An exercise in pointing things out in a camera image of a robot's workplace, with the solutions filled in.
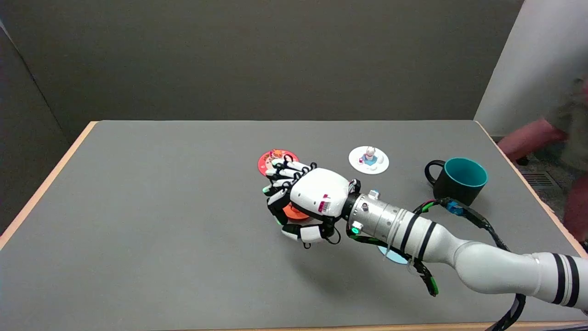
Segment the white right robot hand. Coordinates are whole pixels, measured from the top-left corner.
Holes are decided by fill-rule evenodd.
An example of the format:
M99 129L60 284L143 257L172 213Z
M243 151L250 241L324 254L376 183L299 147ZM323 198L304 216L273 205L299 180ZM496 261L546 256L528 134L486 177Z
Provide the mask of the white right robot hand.
M281 226L287 238L299 241L305 249L313 243L333 242L330 237L339 233L336 223L348 217L347 199L361 191L361 182L347 180L337 172L294 161L290 156L274 159L265 176L270 184L263 188L267 209ZM300 225L290 222L284 209L292 205L303 214L318 221L317 224Z

